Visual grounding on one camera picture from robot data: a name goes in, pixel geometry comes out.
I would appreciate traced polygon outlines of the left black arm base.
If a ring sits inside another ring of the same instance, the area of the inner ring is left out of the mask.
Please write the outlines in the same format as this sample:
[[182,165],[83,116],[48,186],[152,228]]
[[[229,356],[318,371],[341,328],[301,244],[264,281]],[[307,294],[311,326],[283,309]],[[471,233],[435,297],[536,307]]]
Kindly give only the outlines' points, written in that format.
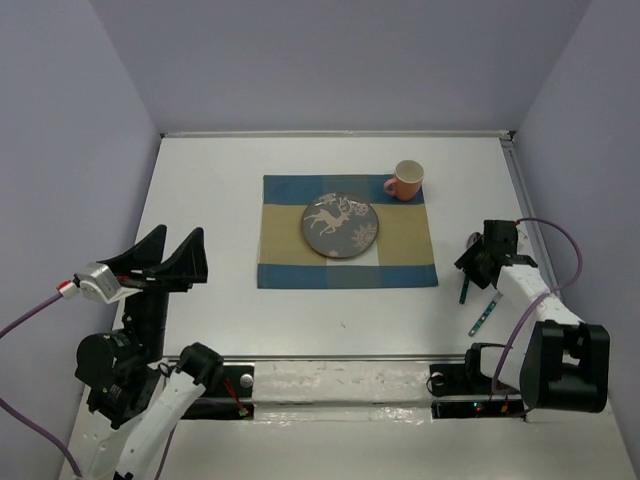
[[209,387],[182,416],[183,420],[252,420],[255,406],[253,363],[226,363],[221,380]]

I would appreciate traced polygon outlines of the teal handled metal spoon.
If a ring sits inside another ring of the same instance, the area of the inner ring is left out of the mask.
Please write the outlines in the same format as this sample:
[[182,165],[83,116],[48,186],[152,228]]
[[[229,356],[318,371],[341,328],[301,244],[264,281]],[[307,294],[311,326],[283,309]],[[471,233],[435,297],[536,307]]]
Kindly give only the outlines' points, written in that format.
[[[480,232],[472,233],[467,239],[466,248],[469,249],[470,247],[472,247],[480,238],[481,238]],[[466,302],[469,286],[470,286],[470,279],[468,276],[465,276],[461,286],[460,295],[459,295],[460,305],[464,305]]]

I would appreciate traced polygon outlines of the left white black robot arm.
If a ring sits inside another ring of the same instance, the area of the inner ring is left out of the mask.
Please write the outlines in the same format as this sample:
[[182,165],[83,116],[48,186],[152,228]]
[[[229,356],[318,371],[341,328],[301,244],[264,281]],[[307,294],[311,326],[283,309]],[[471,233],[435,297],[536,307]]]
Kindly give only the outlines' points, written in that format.
[[195,228],[165,257],[167,228],[155,227],[124,253],[91,263],[74,276],[87,300],[122,303],[119,329],[85,337],[76,350],[76,378],[88,389],[77,479],[141,479],[189,407],[215,392],[223,358],[201,343],[185,347],[163,389],[169,297],[208,279],[204,231]]

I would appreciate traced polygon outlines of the pink ceramic mug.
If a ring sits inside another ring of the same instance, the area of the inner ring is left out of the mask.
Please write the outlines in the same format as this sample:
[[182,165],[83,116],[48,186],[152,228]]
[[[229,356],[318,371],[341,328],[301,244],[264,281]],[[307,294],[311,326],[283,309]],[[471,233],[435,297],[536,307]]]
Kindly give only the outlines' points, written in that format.
[[383,188],[390,196],[406,202],[418,194],[423,178],[424,169],[418,162],[403,160],[396,165],[393,177],[384,183]]

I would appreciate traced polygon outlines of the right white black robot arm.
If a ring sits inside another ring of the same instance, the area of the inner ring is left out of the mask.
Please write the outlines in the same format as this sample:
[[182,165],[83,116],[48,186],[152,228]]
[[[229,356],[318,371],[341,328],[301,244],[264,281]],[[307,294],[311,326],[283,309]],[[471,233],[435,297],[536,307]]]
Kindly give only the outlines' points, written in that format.
[[456,261],[472,283],[493,286],[520,310],[503,344],[475,343],[460,368],[470,391],[518,393],[529,409],[601,412],[608,400],[610,335],[582,321],[548,285],[533,258],[518,251],[515,220],[487,220]]

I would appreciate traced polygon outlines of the grey reindeer plate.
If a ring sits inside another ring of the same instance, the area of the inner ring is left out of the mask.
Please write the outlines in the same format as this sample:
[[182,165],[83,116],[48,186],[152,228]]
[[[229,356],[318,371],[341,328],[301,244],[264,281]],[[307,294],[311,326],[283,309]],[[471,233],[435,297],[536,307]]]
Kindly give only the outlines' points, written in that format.
[[353,195],[329,192],[313,200],[302,215],[302,232],[313,251],[326,258],[351,259],[376,241],[379,219],[374,208]]

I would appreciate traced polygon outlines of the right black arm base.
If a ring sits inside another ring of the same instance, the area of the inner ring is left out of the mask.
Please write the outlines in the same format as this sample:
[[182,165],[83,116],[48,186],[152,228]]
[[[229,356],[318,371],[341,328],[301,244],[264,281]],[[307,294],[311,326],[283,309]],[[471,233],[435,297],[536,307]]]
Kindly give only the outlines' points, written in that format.
[[469,379],[463,364],[430,365],[425,386],[432,397],[431,413],[435,420],[526,416],[519,394],[493,394],[491,380],[483,376]]

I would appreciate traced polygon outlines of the blue yellow checked placemat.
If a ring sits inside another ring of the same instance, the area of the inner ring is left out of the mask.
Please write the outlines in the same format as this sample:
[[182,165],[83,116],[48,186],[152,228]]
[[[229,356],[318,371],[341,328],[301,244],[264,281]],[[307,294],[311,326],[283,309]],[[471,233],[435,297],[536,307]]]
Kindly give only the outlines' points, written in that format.
[[[257,285],[262,289],[426,288],[438,284],[425,200],[400,201],[384,191],[385,174],[266,175]],[[317,197],[340,192],[369,203],[379,219],[374,244],[351,259],[316,253],[302,215]]]

